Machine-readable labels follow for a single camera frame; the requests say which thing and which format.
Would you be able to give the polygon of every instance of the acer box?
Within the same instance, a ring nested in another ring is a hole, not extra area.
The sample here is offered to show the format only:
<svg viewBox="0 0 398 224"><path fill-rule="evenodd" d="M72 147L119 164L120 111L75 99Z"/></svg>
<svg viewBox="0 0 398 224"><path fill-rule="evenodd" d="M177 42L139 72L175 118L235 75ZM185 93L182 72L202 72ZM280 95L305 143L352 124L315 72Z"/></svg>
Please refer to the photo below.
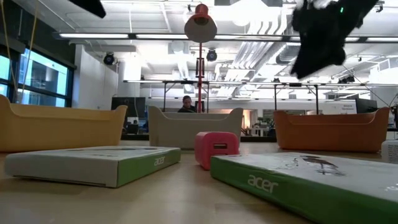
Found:
<svg viewBox="0 0 398 224"><path fill-rule="evenodd" d="M301 154L214 156L211 175L316 223L398 223L398 165Z"/></svg>
<svg viewBox="0 0 398 224"><path fill-rule="evenodd" d="M180 161L171 147L103 146L10 154L7 175L120 187Z"/></svg>

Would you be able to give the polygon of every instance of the acer logo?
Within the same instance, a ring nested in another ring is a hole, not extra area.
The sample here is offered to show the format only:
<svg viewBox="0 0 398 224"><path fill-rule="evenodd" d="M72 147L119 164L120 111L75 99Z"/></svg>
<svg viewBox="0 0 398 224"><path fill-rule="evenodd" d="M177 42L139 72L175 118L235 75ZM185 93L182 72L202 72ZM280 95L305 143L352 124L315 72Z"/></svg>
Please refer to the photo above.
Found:
<svg viewBox="0 0 398 224"><path fill-rule="evenodd" d="M155 159L155 166L162 165L164 163L164 158L165 156Z"/></svg>
<svg viewBox="0 0 398 224"><path fill-rule="evenodd" d="M258 189L264 190L272 194L274 187L278 186L278 183L272 183L269 180L265 180L261 177L255 177L254 175L249 175L248 184L250 186L256 187Z"/></svg>

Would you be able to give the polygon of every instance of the pink cube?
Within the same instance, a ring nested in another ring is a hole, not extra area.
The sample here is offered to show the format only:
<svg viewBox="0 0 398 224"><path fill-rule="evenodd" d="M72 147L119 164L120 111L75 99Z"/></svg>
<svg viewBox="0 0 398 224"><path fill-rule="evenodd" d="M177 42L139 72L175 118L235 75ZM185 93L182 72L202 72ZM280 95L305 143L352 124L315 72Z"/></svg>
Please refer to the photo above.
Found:
<svg viewBox="0 0 398 224"><path fill-rule="evenodd" d="M239 140L234 133L200 132L195 137L195 159L210 170L212 156L239 154Z"/></svg>

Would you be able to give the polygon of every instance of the wooden table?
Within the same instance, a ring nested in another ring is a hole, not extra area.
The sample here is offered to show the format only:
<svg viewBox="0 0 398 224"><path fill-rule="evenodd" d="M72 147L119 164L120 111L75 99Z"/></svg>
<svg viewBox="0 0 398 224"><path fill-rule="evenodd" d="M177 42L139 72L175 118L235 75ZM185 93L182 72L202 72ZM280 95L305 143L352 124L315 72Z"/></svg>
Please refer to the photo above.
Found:
<svg viewBox="0 0 398 224"><path fill-rule="evenodd" d="M149 142L124 141L147 146ZM275 143L242 143L242 153L279 152ZM323 155L378 161L378 154ZM180 163L122 186L21 180L4 174L0 154L0 223L4 224L255 224L309 223L251 194L210 177L184 151Z"/></svg>

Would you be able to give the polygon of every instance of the person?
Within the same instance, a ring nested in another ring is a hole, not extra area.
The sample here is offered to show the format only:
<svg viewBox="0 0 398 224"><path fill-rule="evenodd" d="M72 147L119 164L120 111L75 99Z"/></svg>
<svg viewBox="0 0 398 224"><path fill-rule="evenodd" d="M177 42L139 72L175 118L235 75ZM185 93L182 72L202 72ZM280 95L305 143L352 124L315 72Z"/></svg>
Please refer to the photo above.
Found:
<svg viewBox="0 0 398 224"><path fill-rule="evenodd" d="M184 96L182 98L182 107L179 109L178 113L196 113L196 109L191 105L192 100L190 96Z"/></svg>

